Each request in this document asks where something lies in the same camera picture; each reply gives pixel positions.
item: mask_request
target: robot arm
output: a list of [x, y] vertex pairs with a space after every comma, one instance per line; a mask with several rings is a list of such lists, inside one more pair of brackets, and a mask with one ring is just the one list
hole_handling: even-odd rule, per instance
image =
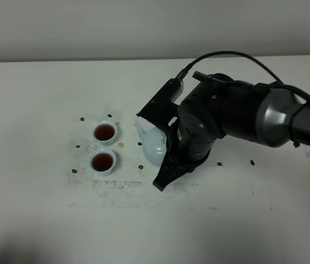
[[[167, 136], [167, 154], [153, 182], [159, 190], [201, 165], [216, 139], [225, 135], [270, 147], [289, 140], [310, 146], [310, 96], [299, 103], [295, 93], [305, 93], [298, 88], [276, 76], [275, 83], [252, 85], [224, 74], [195, 72], [200, 83], [178, 106], [173, 102], [182, 92], [184, 71], [188, 69], [170, 79], [137, 114]], [[178, 119], [169, 126], [173, 117]]]

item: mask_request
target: teapot spout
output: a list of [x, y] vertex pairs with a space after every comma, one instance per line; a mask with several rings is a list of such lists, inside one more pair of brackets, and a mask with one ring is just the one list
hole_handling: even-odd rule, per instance
[[143, 127], [139, 124], [138, 120], [135, 120], [134, 125], [135, 125], [135, 127], [136, 127], [136, 129], [137, 129], [137, 131], [138, 131], [138, 134], [139, 134], [140, 139], [144, 141], [144, 138], [145, 138], [145, 134], [146, 134], [146, 133], [145, 133]]

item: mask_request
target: tea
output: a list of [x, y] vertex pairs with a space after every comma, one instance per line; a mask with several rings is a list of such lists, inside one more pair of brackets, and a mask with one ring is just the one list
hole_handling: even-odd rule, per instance
[[111, 168], [112, 163], [113, 158], [110, 154], [99, 153], [93, 158], [91, 165], [95, 170], [99, 172], [104, 172], [107, 171], [109, 168]]
[[111, 125], [108, 125], [108, 124], [100, 125], [94, 131], [94, 136], [98, 140], [103, 140], [103, 141], [112, 138], [114, 134], [115, 134], [115, 129]]

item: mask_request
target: table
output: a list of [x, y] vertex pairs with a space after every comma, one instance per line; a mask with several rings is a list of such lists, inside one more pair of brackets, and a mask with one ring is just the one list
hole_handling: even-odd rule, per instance
[[[310, 56], [259, 59], [310, 93]], [[190, 61], [0, 63], [0, 245], [54, 263], [310, 263], [310, 147], [227, 136], [193, 173], [163, 192], [152, 185], [159, 169], [137, 144], [134, 119]], [[273, 81], [244, 58], [194, 70]], [[177, 103], [198, 83], [191, 74]], [[103, 119], [120, 123], [109, 147], [119, 162], [106, 178], [87, 164]]]

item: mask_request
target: white wall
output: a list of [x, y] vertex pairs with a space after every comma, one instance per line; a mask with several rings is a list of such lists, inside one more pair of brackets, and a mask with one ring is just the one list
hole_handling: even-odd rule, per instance
[[0, 0], [0, 60], [310, 54], [310, 0]]

